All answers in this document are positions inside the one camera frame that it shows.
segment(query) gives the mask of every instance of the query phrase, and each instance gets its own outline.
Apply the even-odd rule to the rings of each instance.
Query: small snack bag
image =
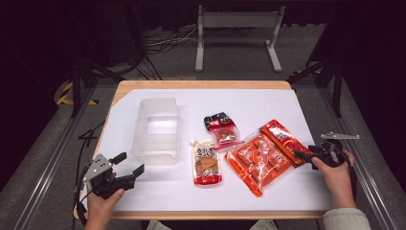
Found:
[[[236,124],[224,112],[205,117],[204,124],[216,141],[215,150],[224,150],[242,143]]]
[[[214,141],[191,140],[193,144],[193,179],[196,185],[216,184],[222,180],[220,159],[214,149]]]
[[[255,196],[262,196],[264,186],[293,168],[281,149],[260,132],[247,138],[236,149],[229,150],[225,158]]]

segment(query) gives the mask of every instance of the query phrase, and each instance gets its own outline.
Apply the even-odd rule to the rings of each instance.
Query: transparent plastic container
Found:
[[[146,165],[176,164],[179,151],[180,109],[174,98],[140,102],[132,153]]]

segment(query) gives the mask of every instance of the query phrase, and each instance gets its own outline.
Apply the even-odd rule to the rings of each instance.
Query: person's hand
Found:
[[[355,164],[355,157],[347,150],[343,153],[350,159],[351,165]],[[325,182],[332,195],[333,208],[356,208],[352,196],[350,169],[347,163],[332,168],[317,157],[311,158],[313,164],[319,168],[325,177]]]
[[[85,230],[107,229],[108,222],[113,215],[114,205],[123,197],[124,189],[118,190],[108,199],[93,193],[87,196],[88,216]]]

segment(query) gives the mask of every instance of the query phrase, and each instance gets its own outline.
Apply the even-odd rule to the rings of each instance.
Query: sleeve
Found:
[[[326,230],[371,230],[365,214],[355,208],[340,208],[326,212],[324,224]]]

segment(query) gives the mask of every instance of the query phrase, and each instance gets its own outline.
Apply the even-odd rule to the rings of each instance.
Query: plastic food package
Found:
[[[262,188],[292,167],[292,162],[281,149],[263,133],[255,133],[225,158],[255,196],[262,196]]]
[[[284,127],[277,120],[272,120],[269,123],[262,126],[259,131],[270,137],[275,144],[277,144],[281,150],[292,160],[295,167],[299,167],[305,163],[304,160],[299,159],[295,156],[295,150],[302,151],[305,153],[311,153],[311,151],[306,148],[302,143],[290,133],[286,127]]]
[[[224,112],[205,117],[204,124],[215,139],[215,150],[226,150],[231,146],[243,143],[239,139],[236,124]]]
[[[193,180],[196,185],[216,184],[222,180],[220,159],[214,149],[214,141],[191,140]]]

